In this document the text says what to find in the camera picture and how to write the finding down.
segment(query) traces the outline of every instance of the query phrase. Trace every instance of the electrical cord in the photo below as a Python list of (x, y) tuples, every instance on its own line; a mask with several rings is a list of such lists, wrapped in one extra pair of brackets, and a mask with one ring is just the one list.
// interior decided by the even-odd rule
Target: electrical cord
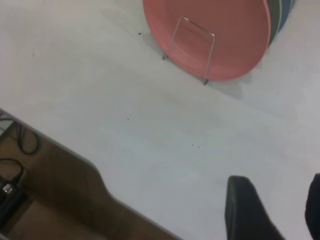
[(17, 185), (20, 182), (22, 175), (24, 174), (24, 169), (25, 169), (24, 166), (22, 165), (21, 162), (13, 158), (9, 158), (9, 157), (0, 158), (0, 162), (4, 162), (4, 161), (14, 162), (20, 166), (20, 172), (10, 181), (11, 184)]
[[(14, 122), (15, 120), (13, 120), (12, 118), (9, 118), (9, 117), (4, 117), (4, 118), (0, 118), (0, 122), (1, 121), (13, 121)], [(16, 129), (16, 144), (18, 145), (18, 148), (20, 149), (20, 151), (23, 154), (28, 155), (28, 156), (36, 154), (40, 150), (40, 146), (41, 146), (39, 136), (32, 131), (34, 138), (35, 138), (35, 148), (31, 151), (27, 151), (24, 148), (24, 139), (25, 139), (24, 127), (21, 124), (16, 123), (15, 129)]]

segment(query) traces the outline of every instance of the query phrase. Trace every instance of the dark blue plate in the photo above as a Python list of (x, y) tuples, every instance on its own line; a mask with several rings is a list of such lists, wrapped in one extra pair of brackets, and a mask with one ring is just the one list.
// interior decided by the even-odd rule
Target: dark blue plate
[(271, 18), (271, 32), (270, 32), (270, 40), (269, 46), (272, 41), (275, 39), (277, 33), (279, 32), (280, 22), (281, 22), (281, 14), (282, 14), (282, 0), (267, 0), (270, 18)]
[(279, 31), (284, 27), (292, 8), (293, 0), (282, 0), (282, 15)]

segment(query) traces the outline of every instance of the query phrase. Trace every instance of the pink plate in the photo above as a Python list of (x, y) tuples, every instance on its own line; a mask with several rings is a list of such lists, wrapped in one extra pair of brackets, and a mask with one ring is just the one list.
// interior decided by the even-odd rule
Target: pink plate
[[(210, 80), (250, 72), (265, 54), (271, 20), (267, 0), (143, 0), (151, 32), (167, 52), (180, 16), (215, 35)], [(204, 78), (213, 38), (182, 19), (168, 54), (188, 72)]]

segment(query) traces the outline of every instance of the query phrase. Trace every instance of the table surface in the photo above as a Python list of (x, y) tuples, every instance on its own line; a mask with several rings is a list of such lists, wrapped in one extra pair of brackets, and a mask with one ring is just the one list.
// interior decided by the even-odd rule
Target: table surface
[(319, 12), (320, 1), (298, 1), (251, 73), (203, 86), (162, 60), (142, 0), (0, 0), (0, 108), (185, 240), (226, 239), (230, 175), (251, 179), (287, 239), (311, 239)]

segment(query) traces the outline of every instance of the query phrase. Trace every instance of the wire plate holder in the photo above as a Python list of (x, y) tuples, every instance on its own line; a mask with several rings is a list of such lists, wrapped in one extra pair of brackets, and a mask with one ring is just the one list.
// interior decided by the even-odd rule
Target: wire plate holder
[(192, 20), (190, 20), (190, 19), (188, 19), (188, 18), (186, 18), (186, 17), (184, 17), (184, 16), (179, 17), (178, 23), (177, 23), (177, 25), (176, 25), (176, 27), (175, 27), (173, 36), (172, 36), (171, 41), (170, 41), (170, 44), (169, 44), (168, 51), (167, 51), (167, 52), (165, 53), (165, 55), (162, 57), (162, 60), (166, 60), (167, 57), (168, 57), (169, 51), (170, 51), (170, 49), (171, 49), (171, 47), (172, 47), (172, 43), (173, 43), (173, 41), (174, 41), (174, 39), (175, 39), (175, 36), (176, 36), (176, 33), (177, 33), (177, 31), (178, 31), (178, 29), (179, 29), (179, 27), (180, 27), (181, 19), (186, 20), (188, 23), (196, 26), (196, 27), (199, 28), (200, 30), (204, 31), (206, 34), (209, 34), (209, 35), (212, 36), (212, 46), (211, 46), (211, 50), (210, 50), (209, 60), (208, 60), (208, 63), (206, 64), (204, 79), (203, 79), (203, 82), (202, 82), (203, 85), (206, 85), (206, 84), (208, 83), (208, 81), (209, 81), (209, 79), (207, 78), (207, 74), (208, 74), (209, 65), (210, 65), (211, 58), (212, 58), (212, 53), (213, 53), (214, 47), (215, 47), (216, 36), (215, 36), (213, 33), (209, 32), (208, 30), (204, 29), (202, 26), (200, 26), (200, 25), (198, 25), (197, 23), (195, 23), (194, 21), (192, 21)]

